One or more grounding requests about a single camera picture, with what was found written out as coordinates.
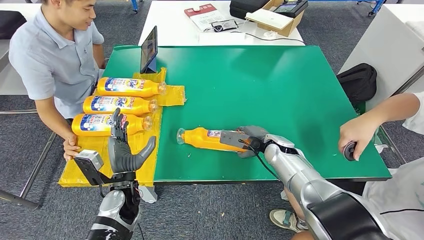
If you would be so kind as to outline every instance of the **silver robotic arm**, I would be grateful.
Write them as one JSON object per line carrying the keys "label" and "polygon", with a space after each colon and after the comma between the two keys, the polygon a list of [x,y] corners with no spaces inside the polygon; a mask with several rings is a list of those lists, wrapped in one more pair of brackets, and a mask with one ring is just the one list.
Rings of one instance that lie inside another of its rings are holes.
{"label": "silver robotic arm", "polygon": [[156,146],[156,137],[149,138],[137,154],[131,154],[127,125],[117,108],[113,114],[108,153],[113,171],[111,178],[99,172],[103,161],[96,151],[83,150],[74,157],[76,164],[93,186],[109,184],[109,193],[101,201],[99,212],[87,240],[130,240],[140,219],[141,193],[136,170],[141,168]]}
{"label": "silver robotic arm", "polygon": [[264,153],[267,163],[299,203],[316,240],[389,239],[367,202],[325,180],[294,143],[256,126],[238,130],[223,131],[220,142],[251,150],[240,152],[241,157]]}

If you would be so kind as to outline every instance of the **black bag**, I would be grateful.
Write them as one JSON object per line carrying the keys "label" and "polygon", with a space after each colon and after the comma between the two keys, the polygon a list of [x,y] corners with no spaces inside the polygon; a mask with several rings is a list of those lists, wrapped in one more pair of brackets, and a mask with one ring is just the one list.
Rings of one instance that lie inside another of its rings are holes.
{"label": "black bag", "polygon": [[245,19],[246,13],[253,13],[267,4],[269,0],[231,0],[229,14],[235,18]]}
{"label": "black bag", "polygon": [[377,71],[369,64],[361,63],[336,77],[352,104],[368,101],[376,94]]}
{"label": "black bag", "polygon": [[0,10],[0,39],[11,39],[16,30],[27,20],[18,11]]}

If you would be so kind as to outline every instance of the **cardboard box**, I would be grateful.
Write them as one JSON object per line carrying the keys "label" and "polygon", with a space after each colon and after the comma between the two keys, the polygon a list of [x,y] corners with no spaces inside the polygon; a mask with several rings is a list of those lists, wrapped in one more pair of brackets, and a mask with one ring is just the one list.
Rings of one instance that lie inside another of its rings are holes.
{"label": "cardboard box", "polygon": [[[284,0],[270,0],[267,4],[265,4],[265,6],[262,7],[262,9],[270,10],[272,7],[280,6],[283,2],[284,2]],[[253,20],[253,19],[249,19],[248,17],[246,17],[246,19],[251,20],[253,22],[257,22],[258,28],[265,29],[265,30],[268,30],[268,31],[274,31],[274,32],[277,32],[279,35],[288,37],[293,32],[293,30],[299,25],[299,23],[301,22],[301,19],[304,15],[304,12],[305,12],[305,10],[303,10],[301,13],[299,13],[299,15],[297,15],[295,18],[293,18],[293,20],[291,20],[283,28],[276,28],[276,27],[267,25],[263,22],[256,21],[256,20]]]}

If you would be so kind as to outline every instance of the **bottle label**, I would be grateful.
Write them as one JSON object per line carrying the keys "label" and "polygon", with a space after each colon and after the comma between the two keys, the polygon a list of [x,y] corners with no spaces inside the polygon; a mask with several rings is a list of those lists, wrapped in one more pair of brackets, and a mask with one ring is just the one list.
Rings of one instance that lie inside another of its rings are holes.
{"label": "bottle label", "polygon": [[104,89],[111,92],[124,92],[126,90],[142,90],[144,85],[144,79],[108,77],[104,83]]}
{"label": "bottle label", "polygon": [[95,96],[91,102],[91,110],[112,112],[115,109],[132,109],[135,97]]}
{"label": "bottle label", "polygon": [[79,124],[82,131],[107,131],[111,129],[112,115],[85,114]]}
{"label": "bottle label", "polygon": [[220,138],[221,137],[221,131],[220,130],[208,130],[207,136],[208,137]]}

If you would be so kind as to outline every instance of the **black wire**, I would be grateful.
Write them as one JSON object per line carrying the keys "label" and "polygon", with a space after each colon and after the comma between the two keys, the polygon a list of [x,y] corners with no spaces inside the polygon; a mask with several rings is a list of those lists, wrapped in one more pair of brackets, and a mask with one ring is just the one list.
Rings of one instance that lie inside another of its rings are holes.
{"label": "black wire", "polygon": [[250,150],[252,151],[252,152],[254,152],[254,154],[256,155],[256,157],[259,159],[259,161],[262,163],[262,165],[266,168],[266,170],[268,170],[268,172],[270,172],[276,179],[278,179],[280,182],[281,182],[281,180],[280,180],[280,178],[273,172],[273,171],[271,171],[271,169],[267,166],[267,165],[265,165],[265,162],[264,162],[264,160],[262,160],[262,158],[259,156],[259,153],[249,144],[249,143],[247,143],[246,141],[244,141],[244,140],[242,140],[242,139],[239,139],[238,140],[240,143],[243,143],[243,144],[245,144],[246,146],[248,146],[249,148],[250,148]]}
{"label": "black wire", "polygon": [[400,209],[400,210],[384,211],[384,212],[381,212],[381,213],[380,213],[380,215],[383,215],[383,214],[391,214],[391,213],[399,213],[399,212],[403,212],[403,211],[417,211],[417,212],[424,212],[424,209],[405,208],[405,209]]}
{"label": "black wire", "polygon": [[141,239],[145,240],[145,236],[143,235],[143,231],[142,231],[142,227],[140,226],[140,223],[137,222],[137,225],[138,225],[138,229],[140,229]]}
{"label": "black wire", "polygon": [[103,199],[103,198],[105,198],[105,195],[103,194],[103,188],[102,188],[102,185],[101,184],[99,184],[98,185],[98,188],[100,189],[100,196],[101,196],[101,198]]}
{"label": "black wire", "polygon": [[305,43],[304,41],[299,40],[299,39],[294,39],[294,38],[281,37],[281,38],[274,38],[274,39],[265,39],[265,38],[260,38],[260,37],[258,37],[258,36],[253,35],[253,34],[247,33],[247,32],[232,31],[232,32],[230,32],[230,33],[247,34],[247,35],[249,35],[249,36],[252,36],[252,37],[254,37],[254,38],[257,38],[257,39],[260,39],[260,40],[264,40],[264,41],[292,40],[292,41],[298,41],[298,42],[301,42],[301,43],[303,43],[303,44],[305,44],[305,45],[306,45],[306,43]]}

